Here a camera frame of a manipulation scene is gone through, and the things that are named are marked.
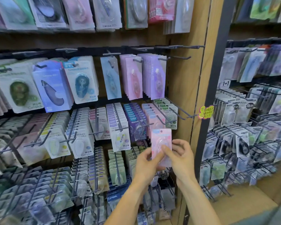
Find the yellow label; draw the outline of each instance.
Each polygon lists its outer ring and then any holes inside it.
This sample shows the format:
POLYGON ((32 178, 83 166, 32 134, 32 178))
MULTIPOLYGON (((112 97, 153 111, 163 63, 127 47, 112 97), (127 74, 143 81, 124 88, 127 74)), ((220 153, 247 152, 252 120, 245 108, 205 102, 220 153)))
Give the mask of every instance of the yellow label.
POLYGON ((211 105, 209 107, 206 108, 206 106, 202 106, 200 108, 200 113, 198 114, 198 117, 200 119, 208 119, 211 118, 214 112, 214 106, 211 105))

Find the hand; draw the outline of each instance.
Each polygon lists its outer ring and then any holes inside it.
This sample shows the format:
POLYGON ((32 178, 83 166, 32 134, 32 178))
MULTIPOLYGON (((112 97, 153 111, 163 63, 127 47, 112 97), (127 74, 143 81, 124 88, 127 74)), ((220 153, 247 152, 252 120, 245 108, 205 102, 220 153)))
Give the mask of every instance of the hand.
POLYGON ((141 191, 147 190, 148 185, 153 180, 156 171, 165 170, 165 167, 158 166, 159 162, 165 157, 164 152, 159 152, 156 157, 148 161, 151 157, 152 148, 148 147, 136 159, 135 174, 132 184, 137 184, 141 191))
POLYGON ((195 177, 194 154, 191 146, 185 140, 172 140, 172 150, 162 145, 162 150, 172 160, 172 168, 177 177, 177 185, 183 191, 189 179, 198 183, 195 177))

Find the blue package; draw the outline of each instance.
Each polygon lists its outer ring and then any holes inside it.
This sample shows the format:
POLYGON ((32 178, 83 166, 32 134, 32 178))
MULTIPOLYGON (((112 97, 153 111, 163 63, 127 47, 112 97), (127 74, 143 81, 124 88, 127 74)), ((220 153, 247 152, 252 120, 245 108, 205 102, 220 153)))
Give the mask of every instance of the blue package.
POLYGON ((39 62, 33 67, 33 77, 47 113, 71 109, 73 96, 61 62, 39 62))
POLYGON ((101 66, 103 70, 107 98, 109 100, 121 98, 122 92, 117 58, 101 57, 101 66))

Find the green correction tape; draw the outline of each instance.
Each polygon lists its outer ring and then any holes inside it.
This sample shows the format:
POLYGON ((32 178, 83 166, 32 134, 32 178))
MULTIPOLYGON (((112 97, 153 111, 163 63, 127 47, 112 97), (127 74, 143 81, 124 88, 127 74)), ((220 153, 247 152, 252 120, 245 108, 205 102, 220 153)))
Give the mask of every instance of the green correction tape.
POLYGON ((10 94, 17 106, 25 106, 28 101, 29 87, 25 82, 17 80, 10 85, 10 94))

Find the black metal frame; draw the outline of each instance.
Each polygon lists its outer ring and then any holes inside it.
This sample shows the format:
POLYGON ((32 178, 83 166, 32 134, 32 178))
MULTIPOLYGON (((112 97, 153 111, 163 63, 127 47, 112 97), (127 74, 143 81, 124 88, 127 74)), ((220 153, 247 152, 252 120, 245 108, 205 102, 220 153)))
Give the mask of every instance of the black metal frame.
MULTIPOLYGON (((206 107, 213 105, 214 102, 214 96, 217 90, 217 83, 215 82, 218 82, 218 79, 220 77, 221 66, 223 62, 225 48, 227 46, 228 34, 230 30, 230 24, 231 24, 231 19, 232 19, 235 4, 236 4, 236 0, 224 0, 223 3, 220 25, 217 34, 217 41, 216 41, 214 56, 212 61, 209 85, 206 93, 206 100, 205 100, 206 107)), ((201 166, 203 150, 205 147, 209 121, 210 119, 206 119, 206 120, 202 119, 201 122, 198 145, 195 155, 195 175, 197 180, 200 177, 200 166, 201 166)), ((188 208, 186 207, 184 213, 183 225, 188 224, 189 217, 190 214, 188 208)))

